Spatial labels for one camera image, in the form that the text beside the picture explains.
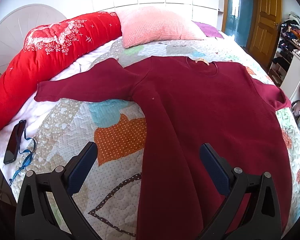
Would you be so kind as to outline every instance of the round neckline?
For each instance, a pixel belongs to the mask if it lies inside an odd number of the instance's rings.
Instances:
[[[192,70],[194,70],[194,71],[196,71],[196,72],[198,72],[198,73],[200,73],[201,75],[206,76],[206,77],[214,77],[214,76],[216,76],[216,75],[218,74],[218,66],[217,66],[217,64],[216,64],[214,61],[210,62],[209,65],[207,65],[207,64],[206,64],[205,62],[203,62],[203,61],[198,61],[198,62],[196,63],[196,62],[195,62],[194,60],[192,60],[191,58],[186,57],[186,64],[187,64]],[[214,72],[211,70],[212,74],[210,74],[209,72],[208,72],[208,74],[207,74],[206,72],[203,72],[203,71],[202,71],[202,68],[204,68],[204,67],[211,68],[212,65],[214,66],[214,67],[213,67],[213,68],[214,68]]]

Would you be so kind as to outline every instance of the blue gripper pad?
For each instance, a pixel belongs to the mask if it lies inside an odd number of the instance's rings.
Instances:
[[[231,190],[230,179],[219,161],[205,144],[202,144],[200,147],[200,159],[218,192],[221,195],[227,196]]]
[[[72,168],[72,172],[68,176],[67,192],[70,196],[78,193],[98,156],[98,147],[93,142],[83,148],[83,150],[74,158],[78,163]]]

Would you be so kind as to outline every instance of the quilted bedspread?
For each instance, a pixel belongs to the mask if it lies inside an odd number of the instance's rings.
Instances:
[[[110,57],[117,58],[123,67],[149,56],[203,57],[208,62],[239,62],[253,78],[273,84],[255,60],[239,46],[229,44],[226,39],[208,38],[205,41],[156,41],[124,49],[122,40],[118,40],[109,52],[92,62],[91,67]],[[279,110],[276,115],[288,149],[293,183],[287,232],[300,216],[300,133],[290,109]],[[115,143],[118,137],[122,146]],[[43,121],[35,139],[38,144],[33,161],[12,185],[15,197],[18,198],[26,171],[50,172],[65,165],[88,141],[95,141],[98,159],[73,199],[102,239],[134,239],[146,140],[146,120],[140,107],[123,100],[88,103],[61,99]],[[16,161],[17,166],[21,166],[24,158]],[[68,230],[52,194],[48,198],[60,227]]]

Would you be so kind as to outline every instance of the pink pillow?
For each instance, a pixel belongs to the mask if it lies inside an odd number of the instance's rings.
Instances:
[[[203,40],[204,33],[191,20],[153,6],[116,9],[125,48],[151,41]]]

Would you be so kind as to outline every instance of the purple pillow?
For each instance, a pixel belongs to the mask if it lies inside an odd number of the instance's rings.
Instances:
[[[194,22],[199,26],[202,32],[208,37],[218,37],[224,39],[220,32],[213,26],[205,23]]]

